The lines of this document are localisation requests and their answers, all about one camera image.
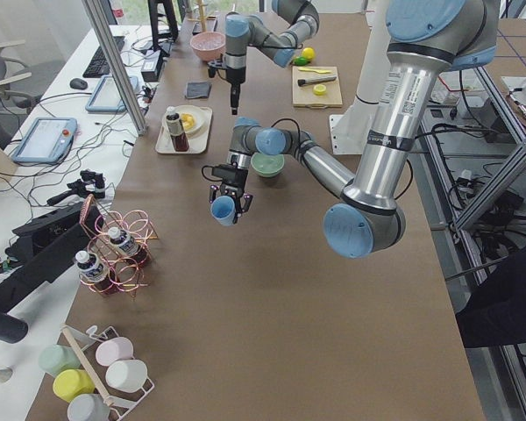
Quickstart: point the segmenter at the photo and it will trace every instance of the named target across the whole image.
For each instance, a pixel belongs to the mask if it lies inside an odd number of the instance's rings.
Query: yellow mug
[[[95,388],[86,370],[79,369],[64,370],[53,383],[53,393],[68,403],[79,395],[92,393]]]

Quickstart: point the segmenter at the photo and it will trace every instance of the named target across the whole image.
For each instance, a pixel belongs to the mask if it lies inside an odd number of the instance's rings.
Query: keyboard
[[[124,46],[124,37],[113,38],[120,52]],[[96,52],[94,53],[93,57],[89,61],[89,65],[86,68],[86,71],[84,71],[82,77],[102,77],[103,75],[108,75],[109,72],[109,64],[107,62],[107,59],[105,58],[105,54],[103,54],[102,48],[99,46],[96,49]]]

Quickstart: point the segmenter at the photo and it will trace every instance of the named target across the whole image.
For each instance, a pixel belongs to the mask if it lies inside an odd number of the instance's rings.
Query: green lime
[[[305,57],[298,56],[294,60],[292,60],[292,64],[295,66],[306,66],[308,64],[308,59]]]

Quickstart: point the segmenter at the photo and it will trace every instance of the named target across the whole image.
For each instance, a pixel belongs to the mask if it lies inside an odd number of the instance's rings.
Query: cloth
[[[526,342],[526,246],[488,276],[456,320],[466,348]]]
[[[188,82],[185,87],[185,97],[187,99],[208,98],[212,83],[210,82]]]

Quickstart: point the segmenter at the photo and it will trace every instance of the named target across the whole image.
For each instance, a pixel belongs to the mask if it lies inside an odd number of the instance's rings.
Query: window
[[[179,8],[177,0],[173,0],[175,15],[179,17]],[[228,12],[232,11],[235,5],[238,13],[254,13],[259,11],[259,0],[205,0],[209,13],[214,11]],[[128,25],[148,25],[148,2],[146,0],[122,0],[125,23]]]

